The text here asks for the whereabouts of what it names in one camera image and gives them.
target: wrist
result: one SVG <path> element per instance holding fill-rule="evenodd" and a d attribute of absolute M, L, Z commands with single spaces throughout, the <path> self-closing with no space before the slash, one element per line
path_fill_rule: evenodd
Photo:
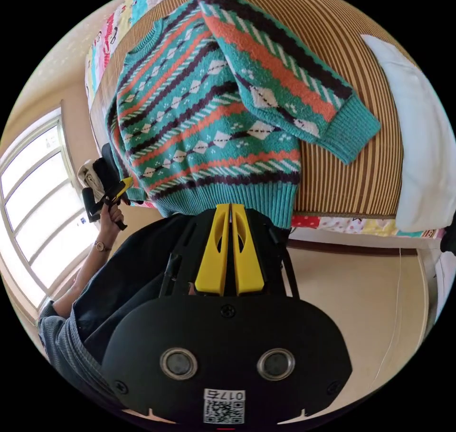
<path fill-rule="evenodd" d="M 117 238 L 117 234 L 113 234 L 112 232 L 101 230 L 98 233 L 98 237 L 96 238 L 97 242 L 103 242 L 104 246 L 107 248 L 112 248 L 115 240 Z"/>

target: qr code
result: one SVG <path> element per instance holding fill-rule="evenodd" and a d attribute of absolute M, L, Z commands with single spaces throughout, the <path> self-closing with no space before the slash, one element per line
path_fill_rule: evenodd
<path fill-rule="evenodd" d="M 243 424 L 244 391 L 207 389 L 204 395 L 204 422 L 209 424 Z"/>

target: person's arm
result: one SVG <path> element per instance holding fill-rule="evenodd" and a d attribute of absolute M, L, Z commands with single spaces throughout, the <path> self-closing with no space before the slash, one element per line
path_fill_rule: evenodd
<path fill-rule="evenodd" d="M 99 251 L 95 245 L 92 247 L 71 288 L 53 303 L 54 310 L 59 316 L 63 318 L 70 316 L 73 303 L 80 296 L 89 280 L 108 261 L 109 253 L 120 231 L 116 222 L 123 220 L 124 216 L 116 205 L 110 211 L 108 211 L 106 204 L 103 205 L 100 217 L 101 228 L 96 242 L 102 242 L 108 250 Z"/>

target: bed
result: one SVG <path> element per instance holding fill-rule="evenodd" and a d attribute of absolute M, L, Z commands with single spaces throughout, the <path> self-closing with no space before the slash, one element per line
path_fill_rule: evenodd
<path fill-rule="evenodd" d="M 86 92 L 98 145 L 107 142 L 105 115 L 126 53 L 152 24 L 187 0 L 125 0 L 97 35 L 86 59 Z M 373 35 L 412 63 L 403 47 L 377 23 L 342 0 L 247 0 L 295 32 L 350 82 L 382 129 L 358 158 L 344 165 L 328 151 L 302 143 L 303 174 L 294 204 L 293 226 L 347 234 L 439 239 L 443 230 L 401 232 L 395 224 L 403 161 L 399 119 L 388 81 L 361 39 Z M 143 206 L 152 206 L 145 202 Z"/>

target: wristwatch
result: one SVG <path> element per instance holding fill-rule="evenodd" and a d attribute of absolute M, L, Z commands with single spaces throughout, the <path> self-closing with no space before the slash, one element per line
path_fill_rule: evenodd
<path fill-rule="evenodd" d="M 103 242 L 95 241 L 94 247 L 97 251 L 111 251 L 111 248 L 107 248 Z"/>

